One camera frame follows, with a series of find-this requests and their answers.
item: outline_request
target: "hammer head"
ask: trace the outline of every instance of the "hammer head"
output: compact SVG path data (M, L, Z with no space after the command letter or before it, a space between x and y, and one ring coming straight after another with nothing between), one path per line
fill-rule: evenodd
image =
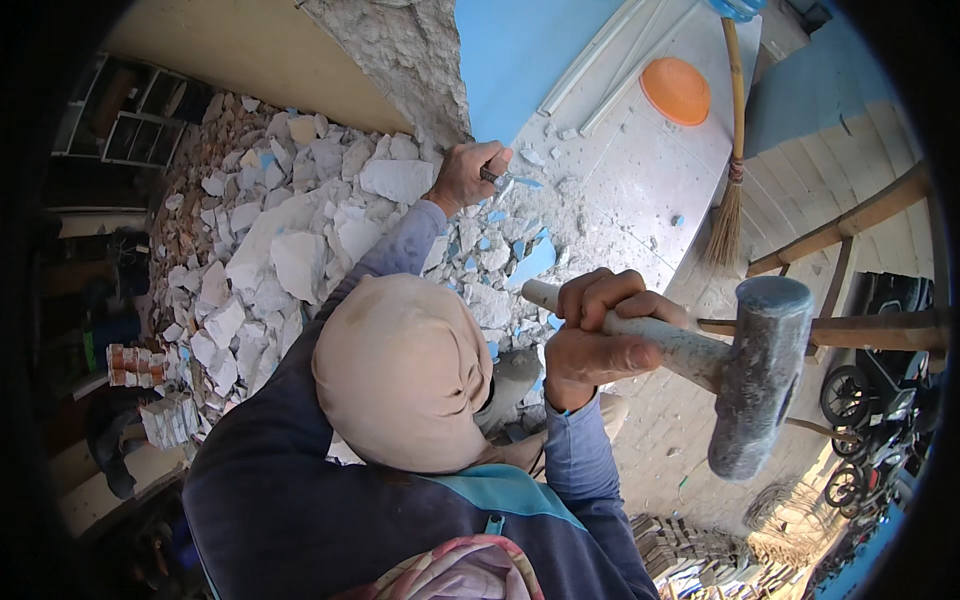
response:
M719 477L746 481L773 452L800 387L813 295L796 279L761 276L738 285L736 299L736 335L714 407L708 459Z

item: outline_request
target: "cloth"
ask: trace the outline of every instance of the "cloth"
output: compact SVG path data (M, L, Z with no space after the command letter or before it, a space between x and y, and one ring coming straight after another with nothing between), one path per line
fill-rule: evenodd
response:
M421 277L364 276L333 312L313 355L317 398L367 462L455 472L490 446L473 422L493 361L456 292Z
M398 564L368 586L333 600L543 600L530 559L503 536L455 538Z
M502 515L501 535L526 553L545 597L658 598L623 513L618 480L592 499L556 492L578 527L553 514L512 512L495 478L481 485L499 504L481 509L431 478L325 460L333 428L310 368L325 319L363 275L418 275L445 222L432 203L412 206L303 327L263 388L207 437L187 476L183 506L218 597L328 597L375 581L451 538L481 533L492 515ZM584 460L577 453L592 444L571 438L606 439L599 413L594 401L569 418L547 407L548 469L561 459L552 448L568 445L565 461ZM616 472L606 453L598 467ZM567 486L583 498L591 494L578 485L580 475L571 471Z

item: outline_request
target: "blue sleeve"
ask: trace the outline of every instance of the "blue sleeve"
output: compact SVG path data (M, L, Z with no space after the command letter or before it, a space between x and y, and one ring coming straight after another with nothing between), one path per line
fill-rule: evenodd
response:
M418 276L434 241L445 226L446 215L439 206L427 200L418 200L399 223L363 255L326 299L314 319L321 322L329 319L364 275L383 277L409 273Z
M580 519L627 583L657 597L623 512L620 477L604 431L598 395L572 415L558 413L549 402L546 413L547 484Z

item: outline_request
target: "motorcycle wheel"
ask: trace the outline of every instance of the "motorcycle wheel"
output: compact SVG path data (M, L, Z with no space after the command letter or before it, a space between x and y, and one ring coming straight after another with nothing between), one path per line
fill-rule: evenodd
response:
M824 500L833 508L851 504L860 492L860 473L854 467L836 470L824 488Z
M852 427L845 425L834 425L833 431L836 431L837 433L854 433ZM833 446L834 454L851 465L859 466L861 463L863 463L863 459L867 456L866 452L863 451L864 442L843 442L841 440L830 440L830 445Z
M832 425L854 426L870 410L870 381L854 365L831 372L820 390L820 409Z
M855 504L848 504L840 507L840 516L843 518L856 518L860 514L860 507Z

